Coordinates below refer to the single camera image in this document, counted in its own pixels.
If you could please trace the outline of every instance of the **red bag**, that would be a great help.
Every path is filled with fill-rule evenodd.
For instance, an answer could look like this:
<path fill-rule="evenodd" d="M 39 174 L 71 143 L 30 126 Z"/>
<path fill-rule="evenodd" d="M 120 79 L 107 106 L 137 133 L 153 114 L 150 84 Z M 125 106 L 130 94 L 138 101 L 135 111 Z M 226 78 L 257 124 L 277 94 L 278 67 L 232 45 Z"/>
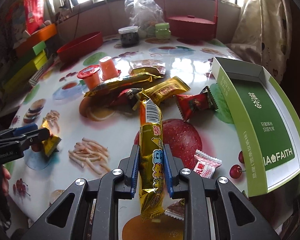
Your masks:
<path fill-rule="evenodd" d="M 43 20 L 44 0 L 23 0 L 26 13 L 26 29 L 29 34 L 39 29 Z"/>

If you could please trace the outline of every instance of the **metal bolt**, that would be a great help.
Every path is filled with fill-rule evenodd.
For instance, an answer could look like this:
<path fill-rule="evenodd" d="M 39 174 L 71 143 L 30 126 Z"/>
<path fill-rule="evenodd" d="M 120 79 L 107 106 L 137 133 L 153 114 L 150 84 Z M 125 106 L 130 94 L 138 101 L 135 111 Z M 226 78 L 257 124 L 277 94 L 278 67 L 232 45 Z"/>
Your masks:
<path fill-rule="evenodd" d="M 112 171 L 112 174 L 113 174 L 113 175 L 116 175 L 116 176 L 120 175 L 121 173 L 122 173 L 122 170 L 121 170 L 121 169 L 114 169 L 114 170 Z"/>
<path fill-rule="evenodd" d="M 85 180 L 84 179 L 77 179 L 75 181 L 75 183 L 76 183 L 76 185 L 81 186 L 81 185 L 85 184 Z"/>
<path fill-rule="evenodd" d="M 188 169 L 188 168 L 184 168 L 184 169 L 181 170 L 181 173 L 184 174 L 184 175 L 188 175 L 188 174 L 191 173 L 191 170 Z"/>
<path fill-rule="evenodd" d="M 218 180 L 219 180 L 219 182 L 222 183 L 222 184 L 228 183 L 228 179 L 227 179 L 226 177 L 220 177 Z"/>

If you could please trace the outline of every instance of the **yellow box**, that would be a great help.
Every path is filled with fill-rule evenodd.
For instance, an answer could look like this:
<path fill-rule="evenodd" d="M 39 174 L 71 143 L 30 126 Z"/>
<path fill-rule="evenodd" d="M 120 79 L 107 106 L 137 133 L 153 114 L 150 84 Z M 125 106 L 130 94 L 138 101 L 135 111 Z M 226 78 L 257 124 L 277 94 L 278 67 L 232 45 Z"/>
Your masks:
<path fill-rule="evenodd" d="M 20 83 L 27 81 L 48 61 L 44 50 L 38 54 L 29 63 L 24 65 L 6 84 L 3 89 L 6 93 L 10 93 Z"/>

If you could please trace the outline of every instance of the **human hand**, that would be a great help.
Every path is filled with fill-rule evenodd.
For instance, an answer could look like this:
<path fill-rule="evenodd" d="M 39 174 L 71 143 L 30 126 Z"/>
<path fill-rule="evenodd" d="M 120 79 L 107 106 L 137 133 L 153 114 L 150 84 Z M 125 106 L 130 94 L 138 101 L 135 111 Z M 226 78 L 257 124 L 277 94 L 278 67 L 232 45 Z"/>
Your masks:
<path fill-rule="evenodd" d="M 9 182 L 8 179 L 11 179 L 10 172 L 2 166 L 3 179 L 2 179 L 2 191 L 5 196 L 9 195 Z"/>

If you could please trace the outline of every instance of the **white lid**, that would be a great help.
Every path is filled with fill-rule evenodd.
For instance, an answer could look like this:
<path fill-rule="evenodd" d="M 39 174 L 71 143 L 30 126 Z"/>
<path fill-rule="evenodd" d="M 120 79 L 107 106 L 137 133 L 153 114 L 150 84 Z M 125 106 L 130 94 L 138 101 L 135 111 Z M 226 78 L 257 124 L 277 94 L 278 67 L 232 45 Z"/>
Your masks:
<path fill-rule="evenodd" d="M 139 26 L 129 26 L 124 27 L 118 30 L 119 34 L 125 34 L 125 33 L 134 33 L 137 32 L 139 29 Z"/>

